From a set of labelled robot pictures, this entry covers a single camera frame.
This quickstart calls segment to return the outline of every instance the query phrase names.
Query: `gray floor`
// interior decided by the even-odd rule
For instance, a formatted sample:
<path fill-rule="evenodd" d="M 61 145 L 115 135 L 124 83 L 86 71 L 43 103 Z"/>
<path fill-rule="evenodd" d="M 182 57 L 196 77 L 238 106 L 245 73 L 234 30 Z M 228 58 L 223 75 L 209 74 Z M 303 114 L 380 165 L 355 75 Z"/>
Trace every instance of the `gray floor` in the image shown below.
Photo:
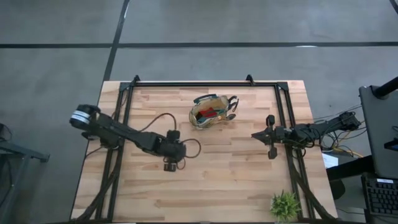
<path fill-rule="evenodd" d="M 111 43 L 123 0 L 0 1 L 0 44 Z M 137 0 L 121 42 L 396 41 L 388 0 Z M 51 153 L 31 163 L 13 223 L 68 220 L 87 142 L 68 119 L 96 104 L 109 49 L 0 49 L 0 123 Z M 119 49 L 111 80 L 304 80 L 314 117 L 359 103 L 396 74 L 397 47 Z M 361 110 L 357 110 L 360 119 Z M 366 135 L 347 141 L 368 155 Z"/>

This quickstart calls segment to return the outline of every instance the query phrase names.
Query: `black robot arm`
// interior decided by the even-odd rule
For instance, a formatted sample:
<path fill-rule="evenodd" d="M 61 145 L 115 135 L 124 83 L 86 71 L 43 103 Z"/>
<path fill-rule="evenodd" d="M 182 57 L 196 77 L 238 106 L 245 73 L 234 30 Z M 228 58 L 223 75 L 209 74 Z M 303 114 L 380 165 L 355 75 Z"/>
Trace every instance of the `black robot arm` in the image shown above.
<path fill-rule="evenodd" d="M 316 139 L 322 138 L 333 131 L 354 131 L 361 125 L 355 118 L 354 112 L 345 112 L 338 117 L 323 123 L 297 124 L 289 129 L 283 126 L 277 126 L 274 129 L 275 117 L 269 115 L 266 119 L 267 128 L 264 131 L 254 133 L 251 136 L 260 140 L 265 145 L 270 145 L 268 157 L 274 159 L 277 156 L 277 149 L 274 143 L 291 144 L 295 148 L 303 149 L 314 146 Z"/>
<path fill-rule="evenodd" d="M 165 171 L 175 171 L 176 164 L 186 156 L 186 147 L 179 141 L 180 131 L 169 130 L 166 137 L 138 131 L 101 113 L 97 106 L 79 105 L 69 122 L 73 127 L 84 130 L 82 135 L 88 139 L 98 136 L 104 147 L 117 148 L 122 139 L 127 139 L 146 153 L 165 157 Z"/>

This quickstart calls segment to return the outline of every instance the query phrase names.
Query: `black keyboard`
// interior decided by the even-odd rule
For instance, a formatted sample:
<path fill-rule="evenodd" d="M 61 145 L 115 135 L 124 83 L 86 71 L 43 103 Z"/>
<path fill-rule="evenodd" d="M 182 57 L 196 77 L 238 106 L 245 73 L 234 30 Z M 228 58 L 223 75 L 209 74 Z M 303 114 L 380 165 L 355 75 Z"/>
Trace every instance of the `black keyboard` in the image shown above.
<path fill-rule="evenodd" d="M 371 215 L 398 217 L 398 180 L 363 175 L 362 185 Z"/>

